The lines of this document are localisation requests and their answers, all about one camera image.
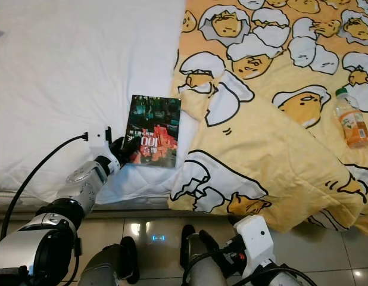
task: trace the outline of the bed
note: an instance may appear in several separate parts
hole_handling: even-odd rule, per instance
[[[0,1],[0,29],[0,191],[91,124],[122,135],[132,94],[165,95],[182,100],[177,168],[127,166],[100,204],[368,234],[368,147],[334,115],[344,87],[368,127],[368,0]],[[71,144],[27,194],[51,201],[88,155]]]

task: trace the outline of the black cable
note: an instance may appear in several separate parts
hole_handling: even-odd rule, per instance
[[[88,134],[86,133],[86,134],[83,134],[83,135],[80,135],[80,136],[73,137],[72,139],[69,139],[69,140],[63,142],[56,149],[54,149],[52,152],[50,152],[44,159],[42,159],[42,161],[30,172],[30,174],[25,179],[23,184],[17,190],[15,196],[13,196],[13,199],[10,203],[10,206],[8,207],[7,212],[5,213],[3,224],[2,224],[2,227],[1,227],[0,240],[3,240],[7,236],[8,224],[10,222],[11,215],[12,215],[12,212],[13,212],[14,207],[16,205],[16,202],[17,202],[18,198],[20,198],[21,193],[24,191],[25,187],[27,186],[27,184],[29,183],[31,178],[35,175],[35,173],[42,167],[42,165],[45,164],[46,161],[48,161],[62,147],[64,147],[65,145],[67,145],[67,144],[69,144],[69,143],[71,143],[75,140],[78,140],[78,139],[87,139],[87,137],[88,137]]]
[[[256,279],[257,277],[264,275],[266,273],[269,272],[274,272],[274,271],[284,271],[284,272],[290,272],[290,273],[294,273],[299,275],[300,277],[302,277],[304,280],[307,281],[307,283],[309,283],[311,286],[317,286],[315,284],[314,281],[311,280],[310,277],[308,277],[306,274],[304,274],[303,272],[296,270],[294,268],[287,268],[287,267],[275,267],[275,268],[271,268],[271,269],[263,269],[261,272],[257,272],[255,274],[252,274],[244,279],[242,279],[241,281],[237,282],[236,284],[234,284],[233,286],[242,286],[245,285],[246,283],[252,281],[253,279]]]
[[[76,256],[76,264],[74,266],[74,271],[73,274],[71,275],[69,281],[67,281],[64,286],[69,286],[73,280],[75,279],[76,275],[77,275],[77,271],[78,271],[78,266],[79,266],[79,256]]]
[[[186,282],[187,276],[189,274],[189,271],[191,271],[192,267],[198,263],[200,260],[203,260],[205,258],[211,257],[215,254],[219,254],[219,253],[229,253],[233,248],[232,247],[225,247],[223,249],[218,249],[212,252],[207,252],[204,254],[200,254],[199,256],[196,256],[195,258],[193,258],[187,265],[187,267],[184,270],[184,274],[183,274],[183,280],[182,280],[182,286],[186,286],[188,283]]]

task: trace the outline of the orange juice bottle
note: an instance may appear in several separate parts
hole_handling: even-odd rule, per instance
[[[345,88],[336,91],[336,115],[343,126],[345,140],[350,148],[368,145],[368,130],[363,114],[358,109],[357,100],[351,97]]]

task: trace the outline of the tile floor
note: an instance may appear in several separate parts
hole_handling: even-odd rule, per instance
[[[12,223],[9,231],[23,223]],[[76,280],[95,253],[129,235],[134,238],[139,252],[141,280],[137,285],[179,286],[183,273],[179,265],[180,236],[187,223],[193,224],[196,230],[207,230],[220,245],[234,236],[225,217],[85,220],[79,229],[83,256]],[[270,232],[277,262],[306,272],[318,286],[368,286],[368,237],[358,230],[340,234],[304,223],[287,234]],[[153,242],[153,235],[164,236],[165,242]],[[239,280],[239,276],[233,276],[228,284]]]

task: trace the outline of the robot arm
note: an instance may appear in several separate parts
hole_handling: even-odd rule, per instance
[[[65,277],[81,221],[108,176],[117,173],[140,145],[140,138],[135,138],[122,150],[122,139],[109,146],[111,130],[88,133],[95,159],[67,177],[55,201],[0,242],[0,285],[57,285]]]

